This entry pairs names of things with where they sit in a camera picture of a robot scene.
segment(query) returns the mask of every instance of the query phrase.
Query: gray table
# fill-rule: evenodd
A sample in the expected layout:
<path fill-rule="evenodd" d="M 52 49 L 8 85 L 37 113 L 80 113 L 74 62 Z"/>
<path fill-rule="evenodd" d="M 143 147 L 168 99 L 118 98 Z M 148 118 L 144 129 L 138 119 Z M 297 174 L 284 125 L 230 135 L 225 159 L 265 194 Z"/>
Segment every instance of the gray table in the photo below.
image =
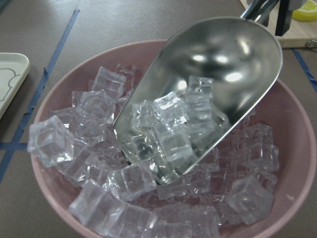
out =
<path fill-rule="evenodd" d="M 0 52 L 26 55 L 31 69 L 0 120 L 0 142 L 11 142 L 27 111 L 57 45 L 75 10 L 65 44 L 52 68 L 25 131 L 18 141 L 27 143 L 28 127 L 50 89 L 84 60 L 124 44 L 168 39 L 181 28 L 215 16 L 239 16 L 239 0 L 11 0 L 0 10 Z M 317 77 L 317 49 L 298 49 Z M 280 79 L 295 93 L 317 134 L 317 94 L 291 49 L 283 50 Z M 0 150 L 0 158 L 6 154 Z M 18 150 L 6 155 L 10 163 L 0 183 L 0 237 L 80 237 L 49 206 L 34 178 L 30 156 Z M 297 215 L 275 238 L 316 237 L 317 184 Z"/>

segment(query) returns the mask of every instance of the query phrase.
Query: pink bowl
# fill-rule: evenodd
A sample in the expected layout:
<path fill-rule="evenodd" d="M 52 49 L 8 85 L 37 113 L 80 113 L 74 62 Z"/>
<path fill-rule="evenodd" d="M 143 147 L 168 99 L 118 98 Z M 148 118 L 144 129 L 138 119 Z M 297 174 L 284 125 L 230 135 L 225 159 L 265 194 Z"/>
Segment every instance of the pink bowl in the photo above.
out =
<path fill-rule="evenodd" d="M 165 41 L 147 41 L 101 53 L 74 68 L 58 82 L 43 101 L 34 122 L 46 120 L 48 112 L 71 106 L 72 91 L 87 91 L 100 66 L 115 70 L 118 63 L 149 66 Z M 316 169 L 316 140 L 302 105 L 287 86 L 278 80 L 257 106 L 259 120 L 273 128 L 280 150 L 278 184 L 270 216 L 251 226 L 221 229 L 222 238 L 265 238 L 281 229 L 299 210 L 311 188 Z M 32 165 L 38 184 L 52 208 L 84 237 L 100 238 L 67 210 L 79 194 L 55 168 L 44 168 L 35 156 Z"/>

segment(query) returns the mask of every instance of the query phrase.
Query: lemon slice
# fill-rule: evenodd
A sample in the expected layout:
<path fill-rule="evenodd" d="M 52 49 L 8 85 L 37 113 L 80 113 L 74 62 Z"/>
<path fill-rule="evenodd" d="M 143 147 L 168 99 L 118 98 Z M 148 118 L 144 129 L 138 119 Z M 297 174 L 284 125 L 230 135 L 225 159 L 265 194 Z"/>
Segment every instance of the lemon slice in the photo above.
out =
<path fill-rule="evenodd" d="M 317 19 L 317 2 L 308 0 L 300 9 L 293 11 L 294 19 L 300 21 L 314 21 Z"/>

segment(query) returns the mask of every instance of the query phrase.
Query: white tray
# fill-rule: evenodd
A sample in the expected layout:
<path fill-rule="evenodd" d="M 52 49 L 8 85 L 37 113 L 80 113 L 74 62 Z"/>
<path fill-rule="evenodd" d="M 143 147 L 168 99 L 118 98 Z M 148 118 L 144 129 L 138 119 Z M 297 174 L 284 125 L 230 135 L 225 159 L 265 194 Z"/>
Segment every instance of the white tray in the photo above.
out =
<path fill-rule="evenodd" d="M 0 118 L 29 71 L 30 62 L 25 55 L 0 53 Z"/>

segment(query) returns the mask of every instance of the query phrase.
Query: metal scoop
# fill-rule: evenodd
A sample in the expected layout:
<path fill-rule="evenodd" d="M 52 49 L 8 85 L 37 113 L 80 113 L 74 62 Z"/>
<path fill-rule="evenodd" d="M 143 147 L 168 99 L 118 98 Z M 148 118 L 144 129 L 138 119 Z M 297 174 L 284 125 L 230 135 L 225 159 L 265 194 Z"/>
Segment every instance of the metal scoop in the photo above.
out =
<path fill-rule="evenodd" d="M 188 172 L 252 110 L 280 73 L 282 50 L 265 27 L 246 18 L 264 21 L 277 2 L 256 0 L 257 5 L 251 5 L 241 18 L 205 20 L 166 42 L 114 122 L 117 140 L 128 158 L 131 151 L 127 144 L 138 134 L 131 130 L 132 104 L 152 101 L 171 91 L 181 95 L 190 75 L 213 78 L 213 104 L 228 117 L 231 126 L 182 173 Z M 255 17 L 252 9 L 260 16 Z"/>

